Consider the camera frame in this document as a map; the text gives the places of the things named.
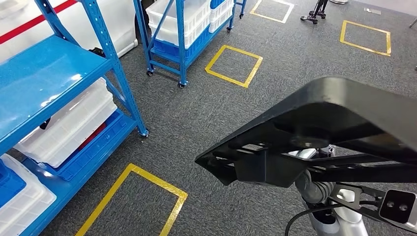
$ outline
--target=black mounting plate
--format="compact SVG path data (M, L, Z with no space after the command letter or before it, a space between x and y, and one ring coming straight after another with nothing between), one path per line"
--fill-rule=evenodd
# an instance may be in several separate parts
M294 92L196 158L223 184L289 187L313 181L417 182L417 102L349 79L324 77ZM332 144L361 154L288 155ZM361 163L389 162L383 165Z

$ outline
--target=tripod stand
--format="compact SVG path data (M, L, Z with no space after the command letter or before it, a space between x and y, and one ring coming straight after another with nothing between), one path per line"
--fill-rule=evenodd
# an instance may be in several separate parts
M314 7L314 10L310 11L308 13L308 16L301 16L300 20L305 21L311 21L313 24L317 24L318 20L316 19L316 16L320 16L322 19L326 18L325 14L325 8L327 5L328 0L318 0L316 3L316 6Z

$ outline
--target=yellow floor marking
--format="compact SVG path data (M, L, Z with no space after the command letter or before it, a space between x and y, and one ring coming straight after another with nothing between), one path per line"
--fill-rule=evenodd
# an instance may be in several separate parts
M182 191L179 188L176 188L175 186L163 181L162 179L152 175L151 173L139 168L138 166L133 165L130 163L127 165L126 169L121 173L119 178L116 180L116 182L113 184L113 186L110 188L109 192L104 196L104 198L101 200L101 202L98 204L98 206L94 209L94 211L91 213L89 218L85 221L83 226L79 229L79 231L75 234L75 236L83 236L87 230L91 227L91 225L94 223L94 221L97 219L99 214L103 211L104 207L109 203L110 199L113 197L113 195L116 193L118 188L120 188L121 184L124 182L124 180L127 178L130 172L135 172L138 175L146 178L147 180L157 184L158 186L168 190L169 192L175 194L178 196L177 203L174 206L174 209L171 211L170 216L168 217L167 222L164 225L164 228L162 229L159 236L166 236L168 235L170 229L172 228L172 225L174 224L175 219L177 218L179 211L182 208L182 205L184 204L185 200L187 199L188 194L184 191Z
M256 61L256 63L255 63L255 66L253 67L252 71L250 72L248 78L246 78L246 80L245 80L244 83L242 83L240 81L237 81L237 80L234 80L234 79L231 79L231 78L229 78L227 76L221 75L221 74L219 74L219 73L214 72L214 71L211 70L211 67L214 65L214 63L217 61L217 59L219 59L220 55L223 53L223 51L226 48L227 49L230 49L230 50L233 50L233 51L236 51L238 53L242 53L242 54L245 54L245 55L248 55L248 56L251 56L251 57L254 57L254 58L257 58L258 59ZM214 76L216 76L216 77L218 77L220 79L229 81L230 83L233 83L233 84L236 84L236 85L240 85L242 87L247 88L249 86L250 82L252 81L253 77L255 76L255 73L258 70L259 66L261 65L261 62L262 62L263 59L264 59L263 57L260 57L258 55L255 55L253 53L250 53L250 52L247 52L247 51L244 51L244 50L241 50L239 48L234 48L234 47L231 47L231 46L228 46L228 45L223 45L220 48L220 50L216 53L216 55L214 55L213 59L211 59L211 61L207 64L207 66L206 66L206 72L208 74L214 75Z
M278 20L278 19L275 19L275 18L272 18L272 17L269 17L269 16L264 16L264 15L255 13L256 9L258 9L259 4L261 4L262 0L258 0L258 2L255 4L255 6L253 7L253 9L250 11L250 14L255 15L255 16L260 16L260 17L266 18L268 20L273 20L273 21L276 21L276 22L285 24L285 22L287 22L287 19L288 19L288 17L291 14L291 11L294 8L294 4L289 3L289 2L285 2L285 1L281 1L281 0L271 0L271 1L274 1L274 2L281 3L281 4L284 4L284 5L289 6L288 7L288 10L287 10L287 13L285 13L285 16L284 16L284 18L282 20Z
M360 26L360 27L364 27L364 28L367 28L367 29L370 29L370 30L376 30L376 31L385 33L387 35L387 51L386 52L378 52L378 51L370 49L370 48L365 48L365 47L362 47L362 46L354 44L354 43L346 42L345 41L345 34L346 34L346 25L348 23L351 24L351 25ZM347 44L347 45L350 45L350 46L353 46L353 47L357 47L357 48L366 50L368 52L372 52L372 53L376 53L376 54L380 54L380 55L384 55L384 56L388 56L388 57L391 56L391 32L388 32L388 31L385 31L385 30L382 30L382 29L377 29L377 28L374 28L374 27L365 26L365 25L361 25L361 24L358 24L358 23L355 23L355 22L345 20L345 21L343 21L343 24L342 24L342 32L340 33L340 42L344 43L344 44Z

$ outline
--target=blue shelving unit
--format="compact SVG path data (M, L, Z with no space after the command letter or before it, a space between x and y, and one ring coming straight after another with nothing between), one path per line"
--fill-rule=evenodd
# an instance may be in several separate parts
M213 38L224 28L226 24L229 24L227 27L227 32L230 32L230 30L233 28L233 19L235 15L235 7L236 7L236 0L234 0L235 4L233 6L232 15L229 17L225 23L221 27L219 27L218 30L216 30L214 33L209 33L209 36L206 37L202 43L200 43L196 50L193 51L191 55L188 55L186 58L185 56L185 44L184 44L184 0L176 0L176 8L177 8L177 25L178 25L178 41L179 41L179 57L174 57L171 54L163 53L159 50L156 50L153 48L153 43L156 39L156 36L158 35L158 32L162 26L162 23L164 22L165 17L167 16L168 10L171 8L171 5L173 4L174 0L170 0L167 8L165 9L164 14L162 15L161 22L159 23L158 27L156 28L155 33L153 34L153 37L151 39L148 38L147 34L147 26L144 19L144 13L141 7L139 7L139 3L141 0L133 0L133 3L135 5L136 10L136 16L138 20L139 30L141 33L141 39L142 39L142 45L145 52L145 58L147 61L147 75L152 76L154 72L154 66L159 66L163 69L166 69L168 71L171 71L173 73L176 73L180 76L180 80L178 82L178 87L183 88L188 84L188 81L186 79L186 71L187 68L192 64L193 61L200 55L200 53L206 48L206 46L213 40ZM242 12L241 15L243 16L243 9L244 5L246 4L246 0L243 0L242 2ZM157 62L153 59L153 56L157 55L161 58L173 61L177 64L179 64L179 70L174 69L172 67L169 67L165 64L162 64L160 62Z
M148 135L96 1L77 4L83 5L105 57L79 47L48 0L35 1L54 35L0 64L0 155L100 77L130 114L116 110L107 127L79 151L76 156L87 161L71 181L50 176L41 163L28 158L23 162L57 196L24 236L38 235L135 127L140 135ZM108 71L114 73L121 91L104 76Z

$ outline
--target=white plastic bin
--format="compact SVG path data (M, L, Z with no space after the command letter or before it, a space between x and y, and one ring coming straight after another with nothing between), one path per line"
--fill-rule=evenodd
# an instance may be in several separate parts
M210 11L210 23L215 22L217 19L222 17L226 12L229 12L233 8L235 2L233 0L225 0L215 9Z
M200 34L207 28L207 26L209 26L209 24L210 24L210 18L209 18L209 15L207 14L204 18L201 19L201 21L193 30L188 32L188 34L184 35L185 49L188 49L191 46L191 44L193 44L193 42L198 38L198 36L200 36ZM158 26L149 24L149 27L152 31L154 31L156 30ZM179 45L178 33L175 31L160 29L158 36L156 38L161 41L167 41L167 42L173 43L176 46Z
M215 32L233 13L233 0L226 0L216 9L211 10L210 14L210 33Z
M45 130L36 128L15 148L37 162L56 168L116 109L106 81L99 79L56 112Z
M149 27L154 34L162 15L169 3L169 0L158 0L146 9L149 16ZM210 0L185 0L184 1L184 36L188 37L190 46L194 40L190 40L190 35L197 34L197 28L202 21L210 15ZM176 1L173 2L167 16L156 36L156 39L167 41L178 46L178 26L177 26L177 8Z
M16 236L23 232L55 200L56 195L13 157L3 154L1 160L26 186L0 208L0 236Z

